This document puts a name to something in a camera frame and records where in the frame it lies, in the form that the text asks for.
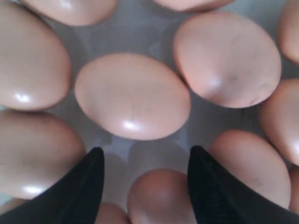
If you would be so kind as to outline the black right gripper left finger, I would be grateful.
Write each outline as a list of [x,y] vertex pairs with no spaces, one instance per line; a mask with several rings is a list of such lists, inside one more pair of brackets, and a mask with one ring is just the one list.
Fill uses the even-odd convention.
[[104,153],[93,148],[39,196],[0,216],[2,224],[93,224],[102,201]]

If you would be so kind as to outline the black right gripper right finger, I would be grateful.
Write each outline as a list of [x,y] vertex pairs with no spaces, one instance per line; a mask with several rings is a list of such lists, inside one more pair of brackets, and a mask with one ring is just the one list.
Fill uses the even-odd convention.
[[193,146],[188,190],[199,224],[289,224],[291,213],[230,174],[201,146]]

